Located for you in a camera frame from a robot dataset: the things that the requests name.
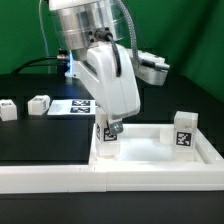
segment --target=green backdrop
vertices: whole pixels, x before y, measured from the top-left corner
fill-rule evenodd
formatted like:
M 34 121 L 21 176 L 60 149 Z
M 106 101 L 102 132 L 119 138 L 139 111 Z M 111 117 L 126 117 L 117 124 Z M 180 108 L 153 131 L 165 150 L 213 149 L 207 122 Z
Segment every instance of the green backdrop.
M 224 102 L 224 1 L 124 2 L 140 30 L 139 48 L 166 57 L 172 66 L 170 75 L 185 75 Z M 38 6 L 39 0 L 0 2 L 1 74 L 45 56 Z M 43 4 L 43 15 L 50 55 L 56 55 L 58 44 L 47 4 Z M 129 46 L 128 40 L 123 43 Z M 24 72 L 47 71 L 35 68 Z

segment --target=white cube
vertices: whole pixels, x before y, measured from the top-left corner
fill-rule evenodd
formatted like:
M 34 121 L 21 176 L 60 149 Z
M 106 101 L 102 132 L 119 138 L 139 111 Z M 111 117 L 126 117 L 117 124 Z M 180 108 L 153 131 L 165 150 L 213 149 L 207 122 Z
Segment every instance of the white cube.
M 2 121 L 17 120 L 17 108 L 12 100 L 0 100 L 0 117 Z
M 96 150 L 98 156 L 116 156 L 120 152 L 119 135 L 111 135 L 108 127 L 108 117 L 101 108 L 96 108 Z
M 198 114 L 178 111 L 174 118 L 173 156 L 180 160 L 194 160 Z
M 28 102 L 28 113 L 29 115 L 42 115 L 45 111 L 49 109 L 50 97 L 35 96 L 32 100 Z

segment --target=black surface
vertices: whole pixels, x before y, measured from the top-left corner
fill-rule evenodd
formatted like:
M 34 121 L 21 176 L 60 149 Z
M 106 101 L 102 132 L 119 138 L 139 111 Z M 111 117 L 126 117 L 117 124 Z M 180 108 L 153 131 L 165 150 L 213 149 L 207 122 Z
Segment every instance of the black surface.
M 224 152 L 223 103 L 181 76 L 169 76 L 163 87 L 138 80 L 138 87 L 141 111 L 124 122 L 173 123 L 177 110 L 197 112 L 199 129 Z M 0 76 L 0 99 L 13 99 L 19 115 L 18 121 L 0 121 L 1 165 L 87 163 L 94 117 L 28 116 L 28 100 L 44 94 L 90 98 L 82 86 L 52 75 Z M 0 224 L 14 223 L 223 224 L 224 192 L 0 195 Z

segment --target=white tray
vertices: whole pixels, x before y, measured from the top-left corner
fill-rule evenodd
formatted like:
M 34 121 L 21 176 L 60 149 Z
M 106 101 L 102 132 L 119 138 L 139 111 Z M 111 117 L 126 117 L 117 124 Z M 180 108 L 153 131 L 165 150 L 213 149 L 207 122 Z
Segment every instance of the white tray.
M 195 161 L 186 162 L 159 142 L 172 125 L 124 128 L 117 159 L 97 157 L 93 132 L 89 165 L 0 167 L 0 193 L 224 190 L 224 160 L 199 130 Z

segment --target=white cable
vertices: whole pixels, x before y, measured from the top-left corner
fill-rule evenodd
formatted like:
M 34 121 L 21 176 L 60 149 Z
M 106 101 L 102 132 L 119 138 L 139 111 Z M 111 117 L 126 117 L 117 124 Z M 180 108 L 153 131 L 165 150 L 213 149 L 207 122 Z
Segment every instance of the white cable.
M 48 43 L 47 43 L 47 38 L 46 38 L 46 34 L 44 31 L 44 25 L 43 25 L 43 16 L 42 16 L 42 3 L 43 0 L 39 1 L 39 21 L 40 21 L 40 28 L 41 28 L 41 33 L 42 33 L 42 37 L 44 40 L 44 45 L 45 45 L 45 51 L 46 51 L 46 56 L 49 57 L 49 48 L 48 48 Z

